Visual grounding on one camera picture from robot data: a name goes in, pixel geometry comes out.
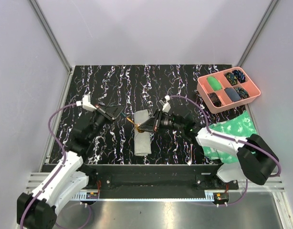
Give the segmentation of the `grey cloth napkin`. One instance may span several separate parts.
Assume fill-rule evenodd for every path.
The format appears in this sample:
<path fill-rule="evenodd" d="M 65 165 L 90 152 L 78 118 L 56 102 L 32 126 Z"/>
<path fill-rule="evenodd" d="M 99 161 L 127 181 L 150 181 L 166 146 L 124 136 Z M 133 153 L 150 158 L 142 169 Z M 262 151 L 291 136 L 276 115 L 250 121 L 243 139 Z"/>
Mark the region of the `grey cloth napkin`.
<path fill-rule="evenodd" d="M 149 118 L 148 110 L 140 110 L 134 113 L 135 135 L 134 135 L 134 155 L 147 156 L 152 153 L 150 133 L 140 133 L 137 127 Z"/>

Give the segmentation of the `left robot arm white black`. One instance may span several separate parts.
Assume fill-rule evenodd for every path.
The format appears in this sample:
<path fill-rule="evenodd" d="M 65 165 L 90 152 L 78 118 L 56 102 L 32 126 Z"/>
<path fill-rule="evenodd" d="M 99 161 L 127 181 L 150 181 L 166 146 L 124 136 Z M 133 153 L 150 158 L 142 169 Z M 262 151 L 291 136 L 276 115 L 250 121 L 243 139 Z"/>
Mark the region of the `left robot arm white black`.
<path fill-rule="evenodd" d="M 94 139 L 103 127 L 112 124 L 123 112 L 123 105 L 83 105 L 92 116 L 71 131 L 61 161 L 31 193 L 17 199 L 17 223 L 20 228 L 51 229 L 63 207 L 81 189 L 98 186 L 96 169 L 85 162 L 94 149 Z"/>

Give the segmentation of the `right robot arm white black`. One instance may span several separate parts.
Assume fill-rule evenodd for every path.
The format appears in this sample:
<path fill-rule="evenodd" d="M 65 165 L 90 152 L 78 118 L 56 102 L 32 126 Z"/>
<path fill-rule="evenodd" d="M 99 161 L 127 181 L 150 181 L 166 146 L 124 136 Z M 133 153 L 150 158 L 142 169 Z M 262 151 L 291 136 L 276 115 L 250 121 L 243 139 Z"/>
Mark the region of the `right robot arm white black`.
<path fill-rule="evenodd" d="M 228 182 L 247 179 L 254 184 L 264 185 L 272 177 L 274 169 L 281 172 L 279 159 L 265 141 L 256 134 L 238 137 L 209 129 L 187 117 L 156 110 L 152 117 L 138 124 L 138 130 L 149 133 L 163 133 L 166 130 L 179 131 L 194 146 L 210 147 L 228 153 L 237 162 L 223 163 L 216 174 L 210 177 L 211 185 L 223 188 Z"/>

